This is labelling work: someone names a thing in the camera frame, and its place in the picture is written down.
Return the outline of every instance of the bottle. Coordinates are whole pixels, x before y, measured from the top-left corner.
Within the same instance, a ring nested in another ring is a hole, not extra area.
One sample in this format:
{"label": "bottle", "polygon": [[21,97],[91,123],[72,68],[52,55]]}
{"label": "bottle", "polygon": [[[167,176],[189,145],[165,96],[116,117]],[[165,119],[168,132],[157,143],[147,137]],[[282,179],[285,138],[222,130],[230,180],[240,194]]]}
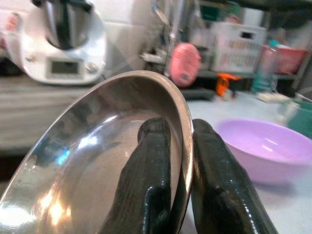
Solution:
{"label": "bottle", "polygon": [[252,83],[252,92],[271,92],[275,89],[273,75],[277,69],[278,41],[270,40],[265,48]]}

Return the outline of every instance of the white kitchen appliance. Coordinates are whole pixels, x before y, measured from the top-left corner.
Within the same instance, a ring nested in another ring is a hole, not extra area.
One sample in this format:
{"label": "white kitchen appliance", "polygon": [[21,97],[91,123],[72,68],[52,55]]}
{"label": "white kitchen appliance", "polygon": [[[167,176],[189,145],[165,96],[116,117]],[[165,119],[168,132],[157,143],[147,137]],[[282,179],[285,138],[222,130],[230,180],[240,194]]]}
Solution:
{"label": "white kitchen appliance", "polygon": [[43,9],[35,8],[26,17],[21,31],[23,68],[42,83],[93,83],[103,74],[106,63],[103,21],[93,9],[89,22],[82,21],[86,16],[77,4],[89,2],[72,0],[76,5],[70,5],[68,0],[64,6],[63,2],[45,0]]}

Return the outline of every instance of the white tile wall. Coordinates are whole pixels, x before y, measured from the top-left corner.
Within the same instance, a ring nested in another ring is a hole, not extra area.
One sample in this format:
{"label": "white tile wall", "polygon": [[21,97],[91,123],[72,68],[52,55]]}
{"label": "white tile wall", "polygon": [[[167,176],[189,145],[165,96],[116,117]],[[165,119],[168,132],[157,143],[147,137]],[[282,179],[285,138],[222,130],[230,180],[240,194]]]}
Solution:
{"label": "white tile wall", "polygon": [[[143,69],[143,61],[136,55],[154,20],[151,1],[93,0],[93,3],[105,22],[109,38],[106,74]],[[31,0],[0,0],[0,29],[10,11],[29,12],[34,7]]]}

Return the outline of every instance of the white plastic basket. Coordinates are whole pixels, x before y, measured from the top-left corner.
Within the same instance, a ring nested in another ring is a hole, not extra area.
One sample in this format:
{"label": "white plastic basket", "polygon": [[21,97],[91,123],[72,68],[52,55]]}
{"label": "white plastic basket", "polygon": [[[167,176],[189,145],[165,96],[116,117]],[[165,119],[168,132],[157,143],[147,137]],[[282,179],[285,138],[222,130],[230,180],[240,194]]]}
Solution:
{"label": "white plastic basket", "polygon": [[261,55],[261,45],[266,40],[266,28],[216,22],[212,27],[214,35],[214,61],[216,72],[252,73]]}

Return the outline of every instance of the purple plastic bowl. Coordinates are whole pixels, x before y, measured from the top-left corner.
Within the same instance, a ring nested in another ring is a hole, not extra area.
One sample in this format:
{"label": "purple plastic bowl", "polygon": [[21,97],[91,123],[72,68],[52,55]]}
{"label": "purple plastic bowl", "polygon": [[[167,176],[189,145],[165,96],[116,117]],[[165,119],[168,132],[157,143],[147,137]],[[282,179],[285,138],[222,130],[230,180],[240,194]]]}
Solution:
{"label": "purple plastic bowl", "polygon": [[252,119],[231,119],[216,131],[255,182],[283,184],[311,168],[312,141],[291,129]]}

